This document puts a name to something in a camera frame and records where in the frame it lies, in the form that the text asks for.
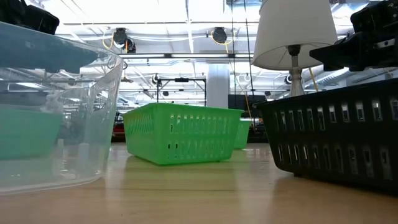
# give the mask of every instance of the metal frame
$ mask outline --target metal frame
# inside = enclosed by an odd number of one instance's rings
[[[159,81],[166,81],[166,83],[164,83],[164,85],[162,85],[162,87],[159,89],[159,85],[156,83],[156,102],[159,102],[159,91],[161,91],[167,84],[169,84],[169,82],[173,81],[173,82],[189,82],[189,81],[193,81],[195,82],[199,88],[202,89],[202,91],[205,92],[205,106],[207,103],[207,92],[206,92],[206,78],[159,78],[157,80]],[[205,87],[202,88],[199,83],[197,81],[203,81],[205,83]]]

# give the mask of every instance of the lamp base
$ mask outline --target lamp base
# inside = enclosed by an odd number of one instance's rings
[[[289,97],[304,95],[304,89],[301,85],[301,73],[302,69],[293,68],[290,71],[292,77],[292,84],[290,85]]]

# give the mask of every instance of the black plastic basket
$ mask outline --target black plastic basket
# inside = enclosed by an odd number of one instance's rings
[[[398,190],[398,79],[257,107],[278,168]]]

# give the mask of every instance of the white lampshade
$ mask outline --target white lampshade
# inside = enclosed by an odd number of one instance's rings
[[[298,67],[321,64],[309,51],[337,41],[329,0],[265,0],[254,49],[253,65],[289,70],[292,57],[286,46],[301,45]]]

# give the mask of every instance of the clear plastic container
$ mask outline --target clear plastic container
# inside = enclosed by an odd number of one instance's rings
[[[5,23],[0,39],[0,195],[101,177],[123,60]]]

